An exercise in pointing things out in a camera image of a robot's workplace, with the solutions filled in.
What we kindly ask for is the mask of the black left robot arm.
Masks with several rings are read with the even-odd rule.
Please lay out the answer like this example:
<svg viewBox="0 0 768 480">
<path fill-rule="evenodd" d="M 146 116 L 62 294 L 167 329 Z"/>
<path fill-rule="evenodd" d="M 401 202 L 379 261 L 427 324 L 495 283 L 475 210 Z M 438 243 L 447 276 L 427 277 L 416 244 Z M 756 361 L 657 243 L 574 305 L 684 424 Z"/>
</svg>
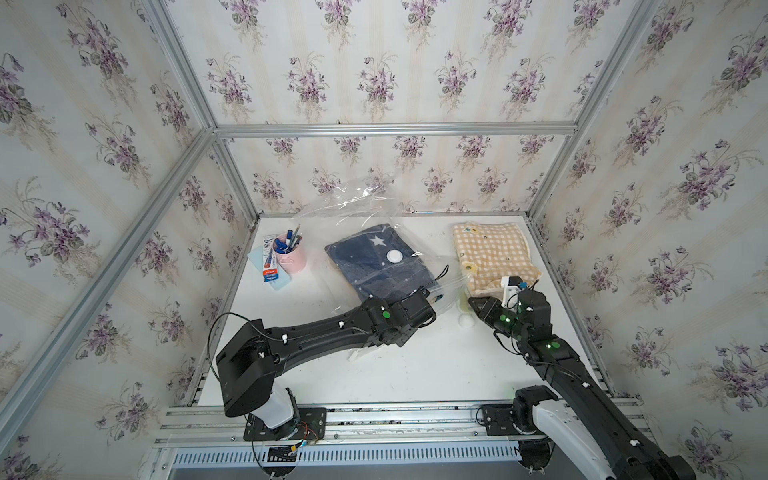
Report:
<svg viewBox="0 0 768 480">
<path fill-rule="evenodd" d="M 253 417 L 272 433 L 294 429 L 299 408 L 289 388 L 275 386 L 278 377 L 345 350 L 404 346 L 437 319 L 429 295 L 425 287 L 397 301 L 370 295 L 345 313 L 297 326 L 267 328 L 247 319 L 215 356 L 224 415 Z"/>
</svg>

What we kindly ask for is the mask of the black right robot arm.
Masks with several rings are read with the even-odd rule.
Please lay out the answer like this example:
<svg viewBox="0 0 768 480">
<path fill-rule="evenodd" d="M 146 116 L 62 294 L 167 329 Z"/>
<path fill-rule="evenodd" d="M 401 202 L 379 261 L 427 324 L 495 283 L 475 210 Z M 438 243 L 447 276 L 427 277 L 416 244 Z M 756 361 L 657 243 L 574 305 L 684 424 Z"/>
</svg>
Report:
<svg viewBox="0 0 768 480">
<path fill-rule="evenodd" d="M 487 412 L 487 427 L 547 436 L 589 479 L 695 478 L 682 456 L 664 453 L 627 418 L 576 351 L 554 334 L 543 293 L 527 288 L 507 301 L 471 297 L 468 304 L 497 342 L 542 381 L 517 390 L 507 413 Z"/>
</svg>

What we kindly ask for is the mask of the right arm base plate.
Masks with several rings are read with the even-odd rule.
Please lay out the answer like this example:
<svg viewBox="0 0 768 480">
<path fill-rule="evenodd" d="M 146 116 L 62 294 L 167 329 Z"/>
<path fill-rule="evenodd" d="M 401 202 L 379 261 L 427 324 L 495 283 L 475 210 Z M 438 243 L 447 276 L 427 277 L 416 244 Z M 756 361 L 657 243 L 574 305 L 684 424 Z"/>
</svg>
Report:
<svg viewBox="0 0 768 480">
<path fill-rule="evenodd" d="M 533 407 L 526 403 L 484 404 L 480 407 L 480 423 L 488 436 L 536 435 Z"/>
</svg>

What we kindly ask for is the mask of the clear plastic vacuum bag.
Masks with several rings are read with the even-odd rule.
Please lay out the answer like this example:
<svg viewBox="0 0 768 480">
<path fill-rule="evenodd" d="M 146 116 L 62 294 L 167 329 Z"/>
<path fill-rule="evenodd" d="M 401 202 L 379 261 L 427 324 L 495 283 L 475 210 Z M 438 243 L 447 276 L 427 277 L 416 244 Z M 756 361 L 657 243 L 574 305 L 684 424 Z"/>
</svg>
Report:
<svg viewBox="0 0 768 480">
<path fill-rule="evenodd" d="M 295 215 L 310 272 L 335 313 L 371 296 L 394 302 L 425 288 L 442 314 L 463 290 L 458 261 L 405 223 L 398 192 L 391 175 L 378 181 L 360 177 L 331 188 Z"/>
</svg>

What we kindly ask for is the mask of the light green blanket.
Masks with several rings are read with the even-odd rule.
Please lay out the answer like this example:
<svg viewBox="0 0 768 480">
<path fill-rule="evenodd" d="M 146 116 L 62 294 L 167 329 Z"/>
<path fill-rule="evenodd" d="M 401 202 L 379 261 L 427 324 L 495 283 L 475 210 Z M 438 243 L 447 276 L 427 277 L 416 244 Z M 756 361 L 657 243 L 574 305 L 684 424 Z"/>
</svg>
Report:
<svg viewBox="0 0 768 480">
<path fill-rule="evenodd" d="M 459 291 L 456 301 L 456 308 L 459 312 L 458 324 L 463 329 L 471 329 L 476 323 L 477 319 L 469 305 L 469 292 L 466 289 Z"/>
</svg>

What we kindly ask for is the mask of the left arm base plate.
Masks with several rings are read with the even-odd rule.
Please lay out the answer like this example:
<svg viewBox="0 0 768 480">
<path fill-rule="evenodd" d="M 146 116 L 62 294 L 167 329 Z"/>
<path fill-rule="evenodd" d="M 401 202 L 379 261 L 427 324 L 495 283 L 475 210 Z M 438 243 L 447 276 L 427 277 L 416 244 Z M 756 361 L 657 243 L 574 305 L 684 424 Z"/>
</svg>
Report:
<svg viewBox="0 0 768 480">
<path fill-rule="evenodd" d="M 248 414 L 243 440 L 246 442 L 323 440 L 327 414 L 328 410 L 324 407 L 300 407 L 296 417 L 275 429 L 269 429 L 255 415 Z"/>
</svg>

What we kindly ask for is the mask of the orange checkered blanket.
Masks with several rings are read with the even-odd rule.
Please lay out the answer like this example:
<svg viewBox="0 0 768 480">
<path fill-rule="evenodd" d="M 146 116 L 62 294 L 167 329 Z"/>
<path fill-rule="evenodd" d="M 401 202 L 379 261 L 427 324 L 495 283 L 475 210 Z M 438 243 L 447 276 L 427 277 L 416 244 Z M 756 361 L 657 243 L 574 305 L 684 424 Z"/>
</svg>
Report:
<svg viewBox="0 0 768 480">
<path fill-rule="evenodd" d="M 542 272 L 534 265 L 528 242 L 514 223 L 464 223 L 452 227 L 460 270 L 471 296 L 502 295 L 502 278 L 532 284 Z"/>
</svg>

